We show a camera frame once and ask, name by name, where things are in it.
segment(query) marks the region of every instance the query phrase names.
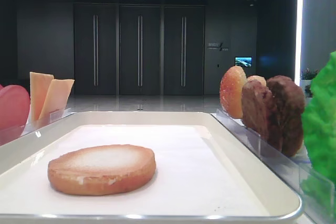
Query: cheese slice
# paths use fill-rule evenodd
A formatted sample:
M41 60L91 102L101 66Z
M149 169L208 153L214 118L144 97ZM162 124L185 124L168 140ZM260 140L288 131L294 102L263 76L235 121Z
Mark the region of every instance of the cheese slice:
M54 76L51 74L30 72L30 118L32 122L39 119L47 92Z
M74 82L74 80L57 79L51 81L39 120L66 108Z

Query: light strip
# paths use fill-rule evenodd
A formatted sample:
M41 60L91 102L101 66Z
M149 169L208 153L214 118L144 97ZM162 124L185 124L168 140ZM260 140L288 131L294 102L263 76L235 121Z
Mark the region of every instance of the light strip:
M297 21L296 21L295 78L294 78L294 82L296 85L300 85L300 74L301 74L302 9L303 9L303 0L298 0Z

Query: wall sign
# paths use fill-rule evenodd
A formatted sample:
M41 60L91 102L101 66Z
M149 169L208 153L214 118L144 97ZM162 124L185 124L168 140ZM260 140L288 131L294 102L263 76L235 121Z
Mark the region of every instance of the wall sign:
M229 51L228 47L223 47L223 43L211 42L206 47L209 50Z

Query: white paper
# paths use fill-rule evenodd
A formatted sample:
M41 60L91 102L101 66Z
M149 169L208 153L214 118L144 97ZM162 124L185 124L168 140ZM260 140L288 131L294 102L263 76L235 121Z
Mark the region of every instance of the white paper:
M1 214L265 216L260 202L240 188L204 142L205 127L81 126L4 175ZM54 191L48 162L85 147L133 144L155 152L157 171L143 188L120 195L69 196Z

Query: screen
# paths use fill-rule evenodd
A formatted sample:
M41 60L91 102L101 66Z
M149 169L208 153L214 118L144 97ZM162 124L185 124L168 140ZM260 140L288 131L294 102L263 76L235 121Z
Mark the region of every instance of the screen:
M252 67L252 57L236 57L235 65L250 68Z

